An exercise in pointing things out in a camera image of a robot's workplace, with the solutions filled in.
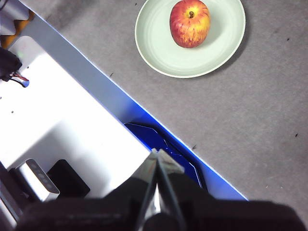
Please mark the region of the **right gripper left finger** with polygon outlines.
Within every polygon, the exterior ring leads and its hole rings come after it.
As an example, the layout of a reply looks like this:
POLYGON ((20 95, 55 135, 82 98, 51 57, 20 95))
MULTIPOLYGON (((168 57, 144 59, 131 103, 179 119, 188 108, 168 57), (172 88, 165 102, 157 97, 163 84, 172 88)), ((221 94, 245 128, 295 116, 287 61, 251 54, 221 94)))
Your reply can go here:
POLYGON ((121 185, 103 198, 64 198, 28 207, 21 231, 135 231, 154 195, 157 150, 121 185))

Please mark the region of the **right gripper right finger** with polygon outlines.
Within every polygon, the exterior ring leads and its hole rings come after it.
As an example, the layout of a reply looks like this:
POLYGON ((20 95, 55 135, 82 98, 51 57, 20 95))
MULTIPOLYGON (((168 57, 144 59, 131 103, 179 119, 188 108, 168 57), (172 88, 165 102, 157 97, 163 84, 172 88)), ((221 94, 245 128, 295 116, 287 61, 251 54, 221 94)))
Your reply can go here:
POLYGON ((186 231, 305 231, 289 206, 270 201, 222 200, 201 189, 164 150, 157 153, 162 181, 186 231))

